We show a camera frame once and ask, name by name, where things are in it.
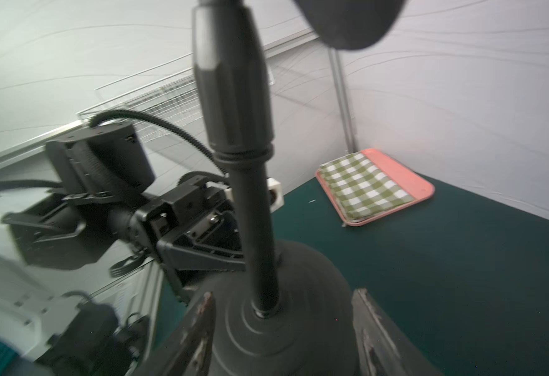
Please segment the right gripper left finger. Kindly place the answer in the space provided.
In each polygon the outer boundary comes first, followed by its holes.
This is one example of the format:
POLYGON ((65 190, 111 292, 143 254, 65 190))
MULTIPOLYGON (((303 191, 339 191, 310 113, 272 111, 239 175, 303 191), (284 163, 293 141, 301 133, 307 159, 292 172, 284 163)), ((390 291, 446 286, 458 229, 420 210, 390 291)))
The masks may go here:
POLYGON ((207 375, 213 353, 216 299, 204 293, 175 332, 145 360, 134 375, 207 375))

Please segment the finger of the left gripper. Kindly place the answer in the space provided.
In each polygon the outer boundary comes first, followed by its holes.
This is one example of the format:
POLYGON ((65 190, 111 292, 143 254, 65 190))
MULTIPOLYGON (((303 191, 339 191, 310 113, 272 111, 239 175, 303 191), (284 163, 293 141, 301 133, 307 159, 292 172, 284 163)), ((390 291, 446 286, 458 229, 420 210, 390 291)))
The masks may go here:
POLYGON ((227 186, 228 178, 221 175, 184 175, 172 190, 151 197, 133 213, 133 241, 158 244, 168 235, 184 232, 226 200, 227 186))
POLYGON ((164 237, 157 252, 168 269, 187 282, 200 272, 237 272, 246 270, 239 236, 218 236, 215 240, 196 241, 187 235, 164 237))

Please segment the black round stand base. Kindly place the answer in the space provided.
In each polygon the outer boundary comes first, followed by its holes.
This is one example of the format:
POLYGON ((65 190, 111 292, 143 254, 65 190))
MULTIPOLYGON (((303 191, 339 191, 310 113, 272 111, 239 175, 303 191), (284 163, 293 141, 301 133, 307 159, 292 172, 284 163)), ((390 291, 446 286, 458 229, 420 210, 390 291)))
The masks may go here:
POLYGON ((193 295, 216 302, 211 375, 353 375, 358 369, 352 290, 321 252, 276 243, 280 299, 257 316, 243 272, 207 277, 193 295))

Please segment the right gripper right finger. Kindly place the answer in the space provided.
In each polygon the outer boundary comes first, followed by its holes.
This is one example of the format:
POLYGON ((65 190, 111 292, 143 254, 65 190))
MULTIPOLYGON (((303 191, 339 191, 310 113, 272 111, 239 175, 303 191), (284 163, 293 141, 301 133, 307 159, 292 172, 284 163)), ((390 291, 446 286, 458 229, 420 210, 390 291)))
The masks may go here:
POLYGON ((352 296, 361 375, 441 375, 368 294, 352 296))

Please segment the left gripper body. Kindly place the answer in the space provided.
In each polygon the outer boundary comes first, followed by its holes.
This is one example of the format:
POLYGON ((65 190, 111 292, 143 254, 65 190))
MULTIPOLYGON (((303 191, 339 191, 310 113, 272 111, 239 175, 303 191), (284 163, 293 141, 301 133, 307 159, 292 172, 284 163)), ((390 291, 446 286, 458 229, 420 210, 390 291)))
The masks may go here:
POLYGON ((61 186, 2 222, 26 264, 79 269, 97 262, 127 230, 117 221, 148 202, 144 191, 155 175, 130 122, 82 128, 44 150, 61 186))

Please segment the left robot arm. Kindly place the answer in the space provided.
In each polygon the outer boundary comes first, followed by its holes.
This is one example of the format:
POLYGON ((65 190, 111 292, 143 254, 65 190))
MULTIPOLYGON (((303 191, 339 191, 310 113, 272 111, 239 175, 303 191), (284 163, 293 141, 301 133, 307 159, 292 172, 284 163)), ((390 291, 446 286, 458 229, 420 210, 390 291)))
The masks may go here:
POLYGON ((56 375, 127 374, 145 354, 151 320, 59 291, 28 268, 81 269, 122 242, 132 255, 110 274, 151 259, 183 304, 202 273, 245 268, 226 169, 188 172, 150 194, 155 174, 133 125, 142 119, 108 111, 49 140, 55 181, 0 181, 0 341, 56 375))

